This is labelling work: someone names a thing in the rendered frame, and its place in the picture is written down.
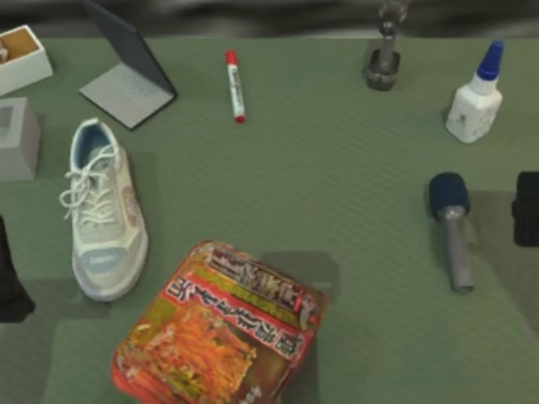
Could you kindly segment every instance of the shoelace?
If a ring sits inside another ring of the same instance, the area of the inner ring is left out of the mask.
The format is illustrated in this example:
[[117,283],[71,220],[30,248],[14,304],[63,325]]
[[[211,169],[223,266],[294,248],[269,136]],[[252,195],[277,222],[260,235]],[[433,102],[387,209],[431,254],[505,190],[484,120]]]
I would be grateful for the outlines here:
[[65,219],[68,219],[75,210],[80,210],[81,222],[100,225],[115,221],[114,213],[106,209],[112,205],[112,201],[103,200],[112,192],[110,188],[105,188],[100,192],[92,189],[92,182],[103,179],[108,181],[108,177],[94,170],[97,162],[105,158],[116,157],[117,152],[112,145],[104,147],[99,154],[94,157],[83,169],[73,169],[65,175],[66,178],[75,178],[72,187],[60,194],[60,203],[68,209]]

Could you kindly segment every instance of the red food package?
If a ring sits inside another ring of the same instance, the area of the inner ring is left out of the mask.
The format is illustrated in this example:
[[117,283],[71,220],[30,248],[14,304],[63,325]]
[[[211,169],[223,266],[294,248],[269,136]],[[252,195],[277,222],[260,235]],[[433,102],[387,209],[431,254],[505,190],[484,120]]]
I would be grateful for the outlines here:
[[272,404],[325,309],[315,289],[202,242],[116,349],[112,380],[145,404]]

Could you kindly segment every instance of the shoe logo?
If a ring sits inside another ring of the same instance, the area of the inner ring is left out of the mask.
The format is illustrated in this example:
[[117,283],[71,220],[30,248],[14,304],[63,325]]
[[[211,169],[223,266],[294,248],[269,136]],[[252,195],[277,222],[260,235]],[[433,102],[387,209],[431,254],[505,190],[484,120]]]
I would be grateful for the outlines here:
[[90,257],[90,265],[100,265],[102,263],[112,263],[116,260],[115,255],[105,255],[103,257]]
[[132,187],[125,187],[122,191],[125,214],[129,224],[136,227],[138,224],[138,203],[136,202],[135,191]]

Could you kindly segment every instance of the red and white marker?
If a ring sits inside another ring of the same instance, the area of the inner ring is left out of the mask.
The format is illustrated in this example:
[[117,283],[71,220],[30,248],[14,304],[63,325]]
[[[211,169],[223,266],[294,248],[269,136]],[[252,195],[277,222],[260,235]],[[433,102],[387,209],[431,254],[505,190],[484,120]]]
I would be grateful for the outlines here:
[[242,124],[245,122],[245,104],[243,103],[242,84],[239,81],[236,52],[228,50],[225,57],[227,59],[228,82],[230,83],[234,120]]

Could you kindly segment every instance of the blue cap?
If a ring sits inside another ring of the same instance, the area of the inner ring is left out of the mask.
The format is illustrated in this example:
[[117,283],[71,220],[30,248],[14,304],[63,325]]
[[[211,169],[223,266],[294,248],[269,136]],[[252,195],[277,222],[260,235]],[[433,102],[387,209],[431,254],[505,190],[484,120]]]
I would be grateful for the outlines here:
[[499,65],[502,62],[504,53],[504,42],[502,40],[493,40],[487,50],[481,64],[478,67],[477,74],[479,78],[487,82],[496,80],[499,76]]
[[432,216],[450,206],[461,206],[470,211],[470,199],[464,179],[457,173],[440,173],[430,180],[429,202]]

